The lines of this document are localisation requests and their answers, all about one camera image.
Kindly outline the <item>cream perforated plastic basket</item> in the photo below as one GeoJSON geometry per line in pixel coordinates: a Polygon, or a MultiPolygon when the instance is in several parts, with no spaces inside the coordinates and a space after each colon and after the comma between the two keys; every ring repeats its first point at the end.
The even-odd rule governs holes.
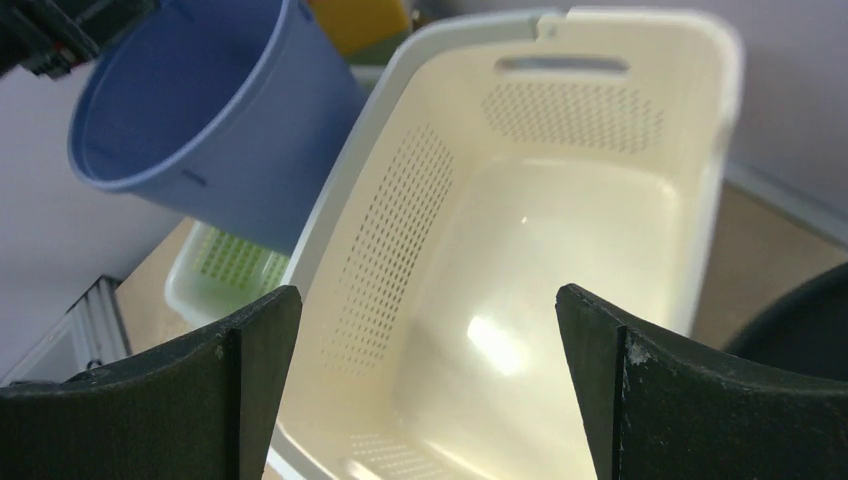
{"type": "Polygon", "coordinates": [[[688,335],[744,49],[718,16],[574,7],[417,31],[283,277],[302,316],[286,479],[591,479],[555,302],[688,335]]]}

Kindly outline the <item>large blue plastic bucket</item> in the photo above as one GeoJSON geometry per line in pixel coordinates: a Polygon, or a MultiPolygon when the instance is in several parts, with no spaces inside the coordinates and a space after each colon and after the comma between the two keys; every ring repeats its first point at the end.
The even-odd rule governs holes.
{"type": "Polygon", "coordinates": [[[95,67],[70,164],[287,255],[366,99],[302,1],[167,1],[95,67]]]}

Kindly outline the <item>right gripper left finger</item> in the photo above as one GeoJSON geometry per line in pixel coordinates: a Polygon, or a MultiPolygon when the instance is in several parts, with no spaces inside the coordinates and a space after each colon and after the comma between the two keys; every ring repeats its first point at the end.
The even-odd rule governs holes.
{"type": "Polygon", "coordinates": [[[1,391],[5,479],[258,479],[302,300],[282,286],[240,310],[63,382],[1,391]]]}

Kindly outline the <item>dark navy round bin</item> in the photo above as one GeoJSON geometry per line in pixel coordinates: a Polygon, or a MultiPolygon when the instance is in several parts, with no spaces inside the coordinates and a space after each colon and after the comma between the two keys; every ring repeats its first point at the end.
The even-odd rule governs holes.
{"type": "Polygon", "coordinates": [[[846,381],[847,265],[838,265],[776,300],[724,351],[797,374],[846,381]]]}

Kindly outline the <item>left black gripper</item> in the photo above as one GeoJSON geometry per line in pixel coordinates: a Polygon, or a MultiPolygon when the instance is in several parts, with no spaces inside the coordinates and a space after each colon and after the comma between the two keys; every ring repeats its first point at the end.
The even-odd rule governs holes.
{"type": "Polygon", "coordinates": [[[156,0],[3,0],[1,75],[59,79],[98,59],[159,9],[156,0]]]}

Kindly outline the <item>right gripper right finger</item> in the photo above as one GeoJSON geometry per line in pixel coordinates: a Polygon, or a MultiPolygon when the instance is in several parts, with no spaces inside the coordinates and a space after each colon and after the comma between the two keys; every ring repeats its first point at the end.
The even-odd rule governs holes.
{"type": "Polygon", "coordinates": [[[843,479],[847,386],[715,350],[586,289],[556,296],[601,479],[843,479]]]}

